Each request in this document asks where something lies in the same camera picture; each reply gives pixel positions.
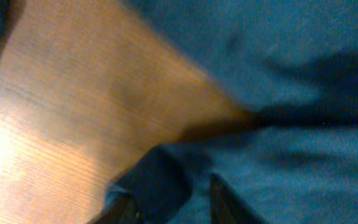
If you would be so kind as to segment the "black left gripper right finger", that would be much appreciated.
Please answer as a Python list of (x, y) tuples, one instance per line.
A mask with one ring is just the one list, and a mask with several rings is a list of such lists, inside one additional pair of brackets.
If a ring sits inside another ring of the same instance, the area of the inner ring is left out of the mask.
[(212, 224), (263, 224), (266, 221), (217, 174), (209, 186)]

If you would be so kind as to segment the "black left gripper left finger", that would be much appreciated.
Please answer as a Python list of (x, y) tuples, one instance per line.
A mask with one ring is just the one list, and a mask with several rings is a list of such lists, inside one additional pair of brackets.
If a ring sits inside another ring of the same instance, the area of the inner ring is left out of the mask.
[(87, 224), (142, 224), (142, 215), (132, 196), (120, 194)]

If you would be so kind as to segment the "navy blue shorts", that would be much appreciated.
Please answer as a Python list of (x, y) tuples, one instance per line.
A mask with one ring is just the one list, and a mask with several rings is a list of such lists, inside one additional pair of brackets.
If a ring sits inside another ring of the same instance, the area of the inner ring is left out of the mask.
[(358, 1), (0, 1), (0, 223), (358, 223)]

